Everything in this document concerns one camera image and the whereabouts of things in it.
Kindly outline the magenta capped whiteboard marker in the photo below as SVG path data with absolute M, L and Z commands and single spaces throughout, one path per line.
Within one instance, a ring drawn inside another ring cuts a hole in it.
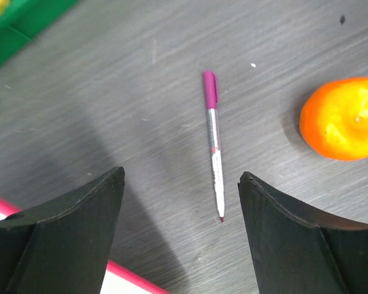
M 224 182 L 221 158 L 220 132 L 218 123 L 218 83 L 217 76 L 211 71 L 203 73 L 205 105 L 207 109 L 207 126 L 210 145 L 210 156 L 213 176 L 213 187 L 217 211 L 221 222 L 224 222 L 225 201 Z

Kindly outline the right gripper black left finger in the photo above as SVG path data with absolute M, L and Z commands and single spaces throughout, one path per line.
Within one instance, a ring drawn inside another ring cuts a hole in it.
M 0 293 L 99 293 L 124 187 L 116 167 L 0 220 Z

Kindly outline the pink framed whiteboard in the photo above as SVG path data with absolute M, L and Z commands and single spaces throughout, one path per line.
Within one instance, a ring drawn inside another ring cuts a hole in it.
M 19 212 L 19 209 L 0 198 L 0 220 Z M 168 291 L 152 284 L 128 269 L 109 261 L 100 294 L 167 294 Z

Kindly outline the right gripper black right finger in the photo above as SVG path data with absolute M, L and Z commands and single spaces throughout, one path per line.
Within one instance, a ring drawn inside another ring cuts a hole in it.
M 250 172 L 238 190 L 260 293 L 368 293 L 368 224 L 311 206 Z

